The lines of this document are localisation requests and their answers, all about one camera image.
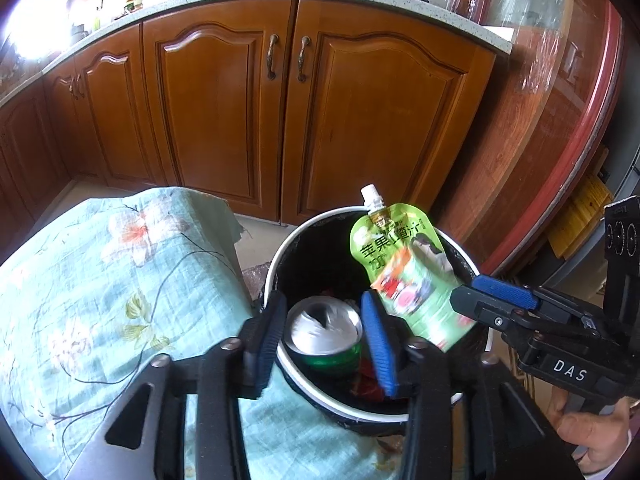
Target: light blue fabric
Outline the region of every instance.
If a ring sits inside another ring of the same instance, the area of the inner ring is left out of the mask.
[[[65,477],[153,355],[202,354],[238,332],[250,315],[233,248],[241,231],[220,199],[153,189],[85,201],[0,267],[0,409],[47,479]],[[393,475],[377,466],[375,439],[328,420],[277,368],[261,399],[241,401],[241,414],[254,480]]]

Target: tile floor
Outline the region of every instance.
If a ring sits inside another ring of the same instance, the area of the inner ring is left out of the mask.
[[[113,187],[89,184],[87,182],[72,182],[43,213],[38,221],[36,230],[41,229],[44,225],[87,198],[116,198],[132,194],[130,191]],[[243,216],[238,216],[238,221],[244,227],[242,239],[236,244],[236,253],[242,270],[270,262],[280,244],[295,229],[292,226],[280,226]]]

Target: can top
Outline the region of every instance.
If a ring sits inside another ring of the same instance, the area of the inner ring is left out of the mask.
[[[362,338],[359,314],[331,296],[311,296],[289,311],[284,339],[294,352],[307,356],[336,355]]]

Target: finger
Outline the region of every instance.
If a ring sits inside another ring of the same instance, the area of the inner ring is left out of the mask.
[[[614,414],[569,413],[561,417],[556,431],[562,440],[571,444],[607,449],[615,444],[623,426],[624,420]]]
[[[551,422],[552,426],[556,426],[562,417],[562,410],[566,405],[566,401],[569,397],[569,393],[557,386],[551,387],[551,397],[549,399],[549,406],[546,409],[546,418]]]
[[[619,418],[620,420],[629,420],[629,412],[631,411],[631,404],[628,397],[622,397],[613,409],[611,416]]]
[[[628,443],[628,428],[621,428],[617,438],[611,444],[601,449],[589,448],[584,459],[585,463],[580,464],[580,469],[587,470],[588,463],[592,464],[589,472],[600,471],[610,464],[613,464],[625,452]]]

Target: countertop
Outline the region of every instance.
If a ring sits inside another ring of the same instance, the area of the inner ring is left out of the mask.
[[[160,4],[147,7],[145,9],[137,10],[127,16],[116,20],[115,22],[110,23],[109,25],[97,30],[93,34],[90,34],[83,40],[71,46],[65,52],[60,54],[56,59],[54,59],[51,63],[49,63],[43,70],[34,74],[32,77],[27,80],[21,82],[15,88],[13,88],[5,97],[0,99],[0,107],[3,106],[6,102],[8,102],[12,97],[14,97],[18,92],[23,90],[25,87],[33,83],[34,81],[41,78],[46,73],[53,70],[57,65],[62,63],[64,60],[73,56],[73,54],[77,53],[79,50],[82,50],[84,47],[89,46],[100,38],[108,36],[112,32],[119,30],[121,28],[127,27],[133,23],[137,23],[143,21],[147,18],[155,16],[156,14],[162,14],[169,10],[178,9],[180,7],[190,6],[197,3],[207,3],[213,2],[216,0],[167,0],[166,2],[162,2]],[[498,54],[510,54],[511,53],[511,43],[502,37],[498,36],[494,32],[488,30],[487,28],[478,25],[471,20],[464,18],[454,12],[450,12],[447,9],[443,9],[441,7],[435,6],[433,4],[429,4],[422,0],[351,0],[351,1],[360,1],[370,4],[377,4],[381,7],[386,7],[393,10],[400,10],[401,12],[405,12],[414,17],[418,17],[424,19],[427,22],[436,23],[443,27],[449,28],[455,32],[460,33],[462,36],[466,36],[467,38],[475,41],[476,43],[487,47],[488,49],[497,52]]]

